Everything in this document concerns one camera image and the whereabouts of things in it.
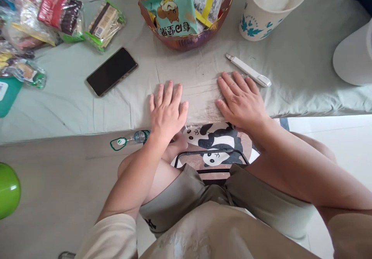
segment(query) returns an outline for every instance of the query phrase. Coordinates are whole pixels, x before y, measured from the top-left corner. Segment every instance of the phone screen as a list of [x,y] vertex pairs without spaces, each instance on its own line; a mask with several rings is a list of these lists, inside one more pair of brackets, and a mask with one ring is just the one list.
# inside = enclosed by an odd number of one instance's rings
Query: phone screen
[[132,56],[121,48],[86,80],[98,96],[103,96],[136,67]]

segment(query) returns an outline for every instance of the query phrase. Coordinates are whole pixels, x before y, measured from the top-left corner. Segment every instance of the woven basket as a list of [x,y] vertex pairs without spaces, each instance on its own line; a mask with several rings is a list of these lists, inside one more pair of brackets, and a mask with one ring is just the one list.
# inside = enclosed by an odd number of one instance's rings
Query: woven basket
[[216,22],[209,28],[202,31],[200,34],[189,34],[188,36],[161,36],[155,31],[155,25],[151,20],[151,17],[147,9],[142,5],[143,0],[138,0],[138,5],[141,10],[141,15],[144,18],[147,26],[151,29],[153,34],[160,39],[165,45],[170,48],[179,50],[179,51],[188,51],[194,48],[198,48],[206,44],[211,40],[222,27],[227,14],[229,13],[230,6],[233,0],[224,0],[221,5],[223,10],[222,15],[217,19]]

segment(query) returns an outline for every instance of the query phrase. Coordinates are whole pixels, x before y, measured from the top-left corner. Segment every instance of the paper cup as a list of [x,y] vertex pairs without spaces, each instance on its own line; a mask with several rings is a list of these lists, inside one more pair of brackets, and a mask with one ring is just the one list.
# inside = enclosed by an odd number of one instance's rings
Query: paper cup
[[283,11],[269,11],[260,7],[256,0],[247,0],[239,31],[249,41],[259,41],[267,37],[304,0],[290,0]]

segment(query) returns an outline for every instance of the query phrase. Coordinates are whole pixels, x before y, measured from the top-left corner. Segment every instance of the plastic bottle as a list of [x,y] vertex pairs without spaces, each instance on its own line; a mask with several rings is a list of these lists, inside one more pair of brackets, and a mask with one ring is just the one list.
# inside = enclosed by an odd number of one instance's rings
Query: plastic bottle
[[125,146],[145,143],[150,135],[149,130],[140,130],[135,133],[128,134],[126,137],[120,137],[110,142],[111,148],[119,151]]

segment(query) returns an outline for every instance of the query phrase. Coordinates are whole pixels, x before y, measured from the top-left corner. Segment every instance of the khaki shorts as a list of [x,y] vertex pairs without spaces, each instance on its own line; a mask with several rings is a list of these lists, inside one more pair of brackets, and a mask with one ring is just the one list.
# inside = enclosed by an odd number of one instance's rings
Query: khaki shorts
[[233,164],[231,176],[220,187],[206,186],[198,172],[186,164],[182,173],[139,212],[158,238],[196,207],[214,201],[245,208],[279,233],[301,242],[315,207],[271,187],[244,170],[245,166]]

